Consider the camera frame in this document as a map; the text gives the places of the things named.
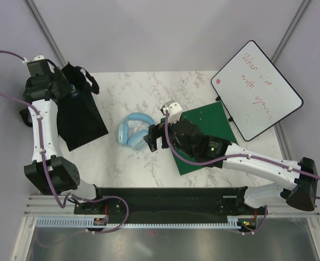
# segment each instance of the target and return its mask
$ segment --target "light blue headphones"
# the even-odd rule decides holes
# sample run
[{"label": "light blue headphones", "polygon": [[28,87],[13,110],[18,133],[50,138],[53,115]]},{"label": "light blue headphones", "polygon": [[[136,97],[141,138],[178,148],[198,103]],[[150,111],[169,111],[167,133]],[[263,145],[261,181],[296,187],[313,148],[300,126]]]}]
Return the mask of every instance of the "light blue headphones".
[{"label": "light blue headphones", "polygon": [[119,124],[118,131],[116,132],[119,143],[124,146],[129,146],[134,150],[140,150],[146,144],[143,137],[148,134],[148,129],[142,129],[135,133],[133,137],[128,139],[128,121],[143,121],[149,125],[153,125],[155,122],[150,116],[144,113],[131,113],[129,116],[123,118]]}]

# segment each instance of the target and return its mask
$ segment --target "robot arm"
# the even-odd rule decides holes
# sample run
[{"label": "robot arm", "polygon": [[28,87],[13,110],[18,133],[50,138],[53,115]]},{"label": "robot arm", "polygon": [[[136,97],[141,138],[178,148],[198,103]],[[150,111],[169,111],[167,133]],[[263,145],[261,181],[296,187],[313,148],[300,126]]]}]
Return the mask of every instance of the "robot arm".
[{"label": "robot arm", "polygon": [[[241,200],[252,208],[259,208],[267,204],[283,203],[286,200],[286,203],[294,208],[304,211],[314,210],[317,181],[292,171],[296,169],[317,174],[313,160],[308,158],[303,158],[300,162],[280,160],[248,151],[228,140],[201,133],[198,126],[181,119],[181,111],[181,106],[174,101],[166,103],[162,108],[164,115],[169,112],[169,139],[174,147],[198,163],[237,155],[207,166],[239,170],[274,182],[261,187],[241,188],[241,198],[237,201]],[[157,149],[156,139],[160,137],[162,137],[162,148],[169,147],[164,128],[164,123],[150,126],[148,135],[144,136],[152,152]],[[277,166],[275,163],[287,165],[288,168]]]},{"label": "robot arm", "polygon": [[[74,192],[81,198],[96,198],[94,185],[80,179],[77,167],[62,156],[59,147],[56,101],[69,95],[73,87],[60,69],[55,67],[52,72],[48,61],[41,55],[29,62],[27,66],[31,77],[26,83],[23,98],[35,106],[41,115],[45,158],[56,192],[58,194]],[[33,123],[34,151],[32,164],[24,167],[24,173],[41,193],[51,195],[42,167],[37,115],[32,108],[28,109]]]}]

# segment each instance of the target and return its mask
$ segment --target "green board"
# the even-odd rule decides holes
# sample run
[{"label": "green board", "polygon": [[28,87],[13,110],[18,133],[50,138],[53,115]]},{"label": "green board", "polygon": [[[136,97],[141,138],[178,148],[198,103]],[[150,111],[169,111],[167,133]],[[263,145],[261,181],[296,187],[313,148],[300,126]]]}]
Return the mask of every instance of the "green board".
[{"label": "green board", "polygon": [[[186,119],[191,121],[192,124],[198,125],[200,130],[206,135],[217,136],[222,139],[237,143],[230,128],[229,122],[225,116],[221,102],[216,102],[200,108],[185,111],[182,113],[182,119]],[[190,158],[178,149],[175,148],[175,150],[185,159],[194,161],[193,158]],[[173,157],[175,158],[180,175],[184,175],[204,167],[189,165],[178,159],[176,156]]]}]

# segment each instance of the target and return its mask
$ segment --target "white marble table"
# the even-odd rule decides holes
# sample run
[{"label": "white marble table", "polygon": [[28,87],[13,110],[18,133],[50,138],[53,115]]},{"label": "white marble table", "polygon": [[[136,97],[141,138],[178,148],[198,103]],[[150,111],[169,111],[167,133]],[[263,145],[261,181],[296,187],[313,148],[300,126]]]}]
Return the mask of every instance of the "white marble table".
[{"label": "white marble table", "polygon": [[[116,129],[123,117],[142,112],[159,123],[159,108],[170,100],[183,110],[215,102],[210,80],[216,72],[125,72],[94,73],[100,85],[96,105],[109,134],[72,152],[60,140],[63,156],[75,163],[81,178],[99,187],[242,187],[269,181],[244,172],[203,168],[180,176],[170,150],[151,153],[148,147],[134,151],[116,140]],[[267,156],[281,158],[280,147],[271,128],[250,142],[243,141],[233,123],[231,128],[240,146]]]}]

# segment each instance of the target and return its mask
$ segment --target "red handwriting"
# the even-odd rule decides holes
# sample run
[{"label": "red handwriting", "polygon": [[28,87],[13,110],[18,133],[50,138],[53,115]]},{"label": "red handwriting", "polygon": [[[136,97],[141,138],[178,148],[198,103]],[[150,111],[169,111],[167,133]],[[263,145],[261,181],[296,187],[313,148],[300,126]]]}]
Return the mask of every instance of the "red handwriting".
[{"label": "red handwriting", "polygon": [[269,113],[270,110],[269,110],[268,108],[266,108],[265,102],[263,101],[263,99],[260,99],[259,96],[257,96],[255,99],[257,100],[257,102],[254,102],[254,103],[252,103],[252,104],[253,104],[253,105],[263,104],[264,109],[267,111],[267,114],[270,116],[270,118],[269,118],[269,120],[270,120],[270,119],[272,118],[272,116],[271,116],[271,114]]},{"label": "red handwriting", "polygon": [[242,77],[242,80],[244,80],[245,83],[247,83],[246,86],[247,86],[249,89],[252,89],[252,88],[254,87],[255,82],[253,82],[251,79],[247,79],[246,75],[243,74],[241,77]]},{"label": "red handwriting", "polygon": [[269,82],[268,80],[266,80],[264,83],[266,83],[267,85],[272,85],[273,84],[272,82]]},{"label": "red handwriting", "polygon": [[252,60],[254,59],[253,57],[251,58],[251,55],[246,53],[245,56],[242,58],[246,64],[254,71],[258,70],[258,67],[254,66],[252,63]]}]

